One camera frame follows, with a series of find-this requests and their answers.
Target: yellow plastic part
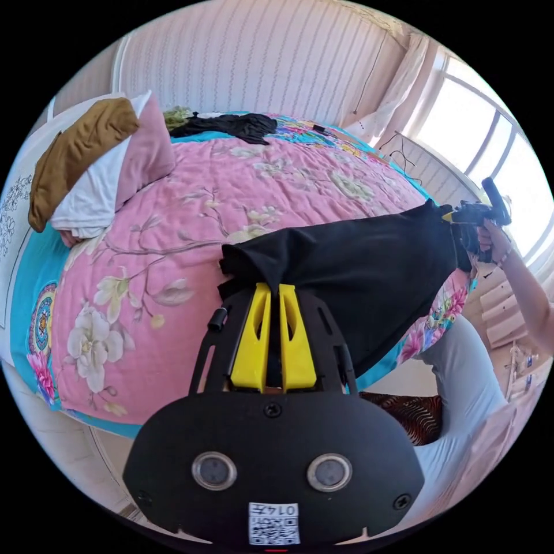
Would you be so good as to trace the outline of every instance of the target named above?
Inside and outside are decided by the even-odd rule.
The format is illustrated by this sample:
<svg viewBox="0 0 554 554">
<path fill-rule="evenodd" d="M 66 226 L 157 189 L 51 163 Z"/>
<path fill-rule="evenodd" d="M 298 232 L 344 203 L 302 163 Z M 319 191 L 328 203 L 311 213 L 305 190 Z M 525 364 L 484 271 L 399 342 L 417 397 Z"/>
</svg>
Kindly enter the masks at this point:
<svg viewBox="0 0 554 554">
<path fill-rule="evenodd" d="M 316 384 L 316 370 L 293 285 L 279 285 L 279 324 L 283 391 L 312 388 Z"/>
<path fill-rule="evenodd" d="M 265 283 L 258 283 L 231 371 L 231 382 L 235 387 L 264 392 L 270 316 L 271 292 Z"/>
</svg>

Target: striped wallpaper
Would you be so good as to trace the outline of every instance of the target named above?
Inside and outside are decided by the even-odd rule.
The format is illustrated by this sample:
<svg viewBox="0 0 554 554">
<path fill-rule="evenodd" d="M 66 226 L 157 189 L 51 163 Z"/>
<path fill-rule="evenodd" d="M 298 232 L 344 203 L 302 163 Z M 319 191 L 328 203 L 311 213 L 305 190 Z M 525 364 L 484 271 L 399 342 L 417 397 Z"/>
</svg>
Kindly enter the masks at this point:
<svg viewBox="0 0 554 554">
<path fill-rule="evenodd" d="M 405 52 L 337 1 L 211 0 L 133 32 L 119 87 L 150 88 L 163 108 L 348 125 L 377 108 Z"/>
<path fill-rule="evenodd" d="M 478 200 L 455 173 L 410 139 L 397 134 L 381 147 L 381 152 L 389 154 L 404 169 L 404 157 L 400 153 L 402 151 L 409 160 L 406 163 L 406 173 L 414 179 L 419 179 L 423 188 L 439 204 L 458 205 L 461 200 Z"/>
<path fill-rule="evenodd" d="M 62 87 L 56 94 L 54 115 L 85 100 L 112 92 L 111 72 L 118 46 L 119 41 L 108 46 Z"/>
</svg>

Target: hand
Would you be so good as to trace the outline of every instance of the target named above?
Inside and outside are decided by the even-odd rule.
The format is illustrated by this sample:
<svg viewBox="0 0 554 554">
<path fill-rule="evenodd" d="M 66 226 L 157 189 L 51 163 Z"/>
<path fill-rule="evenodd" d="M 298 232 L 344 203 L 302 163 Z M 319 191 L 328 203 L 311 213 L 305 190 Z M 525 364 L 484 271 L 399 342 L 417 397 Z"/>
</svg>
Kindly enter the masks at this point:
<svg viewBox="0 0 554 554">
<path fill-rule="evenodd" d="M 484 227 L 477 228 L 479 245 L 483 252 L 492 248 L 492 261 L 496 264 L 512 247 L 510 239 L 494 223 L 485 219 Z"/>
</svg>

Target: black fabric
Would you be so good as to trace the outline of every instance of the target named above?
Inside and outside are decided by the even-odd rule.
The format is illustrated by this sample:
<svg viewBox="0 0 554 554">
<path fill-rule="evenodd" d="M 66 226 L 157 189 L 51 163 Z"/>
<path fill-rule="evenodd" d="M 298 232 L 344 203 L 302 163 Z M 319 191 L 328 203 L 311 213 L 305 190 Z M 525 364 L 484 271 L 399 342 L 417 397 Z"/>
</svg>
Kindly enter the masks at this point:
<svg viewBox="0 0 554 554">
<path fill-rule="evenodd" d="M 248 144 L 269 143 L 264 140 L 266 134 L 275 133 L 277 121 L 262 114 L 232 115 L 225 114 L 219 117 L 202 118 L 198 112 L 194 112 L 184 125 L 173 129 L 170 137 L 189 137 L 204 131 L 219 131 L 242 139 Z"/>
<path fill-rule="evenodd" d="M 429 314 L 456 267 L 467 267 L 454 226 L 441 218 L 449 209 L 429 200 L 402 214 L 281 229 L 223 245 L 220 266 L 233 279 L 219 286 L 220 296 L 257 282 L 275 295 L 280 283 L 310 290 L 329 307 L 360 376 Z"/>
<path fill-rule="evenodd" d="M 450 209 L 449 205 L 443 207 L 444 209 Z M 472 269 L 471 261 L 467 255 L 467 249 L 465 248 L 464 230 L 463 225 L 451 225 L 452 236 L 454 238 L 454 246 L 456 247 L 456 255 L 458 257 L 458 267 L 470 273 Z"/>
</svg>

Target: qr code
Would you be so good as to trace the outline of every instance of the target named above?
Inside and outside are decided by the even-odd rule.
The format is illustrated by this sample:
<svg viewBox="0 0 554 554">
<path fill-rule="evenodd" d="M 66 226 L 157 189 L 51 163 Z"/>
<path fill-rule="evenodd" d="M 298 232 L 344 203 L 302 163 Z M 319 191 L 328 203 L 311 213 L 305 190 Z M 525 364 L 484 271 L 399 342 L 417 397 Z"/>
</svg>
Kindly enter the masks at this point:
<svg viewBox="0 0 554 554">
<path fill-rule="evenodd" d="M 249 505 L 250 544 L 300 544 L 297 504 Z"/>
</svg>

